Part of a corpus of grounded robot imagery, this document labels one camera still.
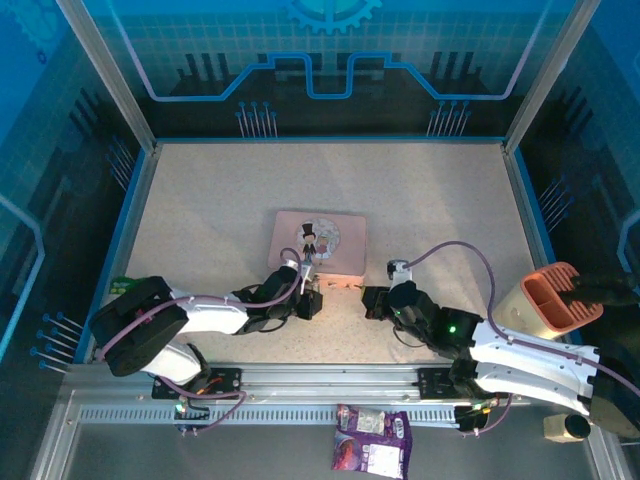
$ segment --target enclosure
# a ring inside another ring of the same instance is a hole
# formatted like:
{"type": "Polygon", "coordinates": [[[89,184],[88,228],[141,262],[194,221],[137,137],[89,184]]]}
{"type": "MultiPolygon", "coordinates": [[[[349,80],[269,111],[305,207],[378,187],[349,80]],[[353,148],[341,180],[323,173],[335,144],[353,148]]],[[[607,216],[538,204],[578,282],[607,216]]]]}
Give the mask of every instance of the enclosure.
{"type": "MultiPolygon", "coordinates": [[[[486,255],[498,300],[555,261],[639,274],[640,7],[454,3],[0,1],[3,478],[334,478],[339,402],[408,411],[417,478],[638,475],[638,445],[603,430],[545,442],[562,409],[528,398],[460,438],[446,418],[464,402],[414,385],[447,362],[366,319],[361,285],[323,287],[318,315],[272,333],[192,334],[250,394],[202,438],[96,355],[112,279],[260,283],[283,210],[364,217],[365,285],[448,240],[486,255]]],[[[486,315],[469,252],[414,280],[486,315]]],[[[624,352],[637,384],[638,313],[606,308],[565,340],[624,352]]]]}

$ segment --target glass panel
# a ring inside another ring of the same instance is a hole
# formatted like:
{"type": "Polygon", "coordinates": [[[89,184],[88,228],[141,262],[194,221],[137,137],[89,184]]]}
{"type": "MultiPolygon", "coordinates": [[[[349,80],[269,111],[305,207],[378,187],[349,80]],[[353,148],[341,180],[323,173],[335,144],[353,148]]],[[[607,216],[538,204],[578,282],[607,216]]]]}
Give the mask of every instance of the glass panel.
{"type": "MultiPolygon", "coordinates": [[[[640,274],[638,18],[634,0],[601,3],[521,145],[555,255],[581,273],[640,274]]],[[[637,305],[606,307],[580,331],[636,383],[639,319],[637,305]]]]}
{"type": "Polygon", "coordinates": [[[503,136],[573,0],[86,4],[160,137],[503,136]]]}
{"type": "Polygon", "coordinates": [[[74,354],[69,320],[84,324],[139,146],[55,2],[0,2],[0,42],[0,465],[17,480],[74,354]]]}

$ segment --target orange container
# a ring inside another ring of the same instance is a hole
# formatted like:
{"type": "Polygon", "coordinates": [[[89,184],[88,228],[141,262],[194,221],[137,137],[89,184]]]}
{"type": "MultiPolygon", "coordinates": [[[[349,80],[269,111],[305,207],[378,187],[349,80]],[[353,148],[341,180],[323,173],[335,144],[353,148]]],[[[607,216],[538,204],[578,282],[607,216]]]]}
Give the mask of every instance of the orange container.
{"type": "Polygon", "coordinates": [[[494,318],[505,327],[548,339],[597,320],[602,305],[567,306],[558,295],[573,290],[571,278],[577,275],[571,265],[558,262],[525,276],[495,309],[494,318]]]}

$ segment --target gear logo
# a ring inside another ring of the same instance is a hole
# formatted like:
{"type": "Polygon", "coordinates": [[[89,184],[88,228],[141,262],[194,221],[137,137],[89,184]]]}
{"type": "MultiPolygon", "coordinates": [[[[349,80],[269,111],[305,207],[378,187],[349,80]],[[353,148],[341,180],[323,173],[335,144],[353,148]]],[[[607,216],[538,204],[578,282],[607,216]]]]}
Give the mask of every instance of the gear logo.
{"type": "Polygon", "coordinates": [[[348,27],[359,28],[360,21],[370,19],[371,11],[381,6],[380,0],[289,0],[286,8],[289,19],[297,20],[300,28],[332,35],[347,33],[348,27]]]}
{"type": "Polygon", "coordinates": [[[54,0],[0,0],[0,12],[13,14],[22,32],[40,52],[58,32],[58,15],[54,0]]]}

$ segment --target speckled tabletop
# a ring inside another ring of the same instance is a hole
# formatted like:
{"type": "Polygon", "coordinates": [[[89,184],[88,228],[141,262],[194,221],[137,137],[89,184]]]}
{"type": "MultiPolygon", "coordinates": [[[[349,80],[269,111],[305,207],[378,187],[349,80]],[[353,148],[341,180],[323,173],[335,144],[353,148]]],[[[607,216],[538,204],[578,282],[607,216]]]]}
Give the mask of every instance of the speckled tabletop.
{"type": "MultiPolygon", "coordinates": [[[[533,268],[498,145],[173,144],[163,146],[127,274],[222,295],[262,282],[275,215],[287,209],[365,216],[367,285],[388,284],[388,260],[413,260],[447,240],[485,253],[497,300],[533,268]]],[[[459,247],[416,267],[414,280],[441,305],[486,312],[484,267],[459,247]]],[[[390,323],[366,320],[358,291],[323,293],[324,309],[310,322],[185,340],[211,361],[439,360],[400,344],[390,323]]]]}

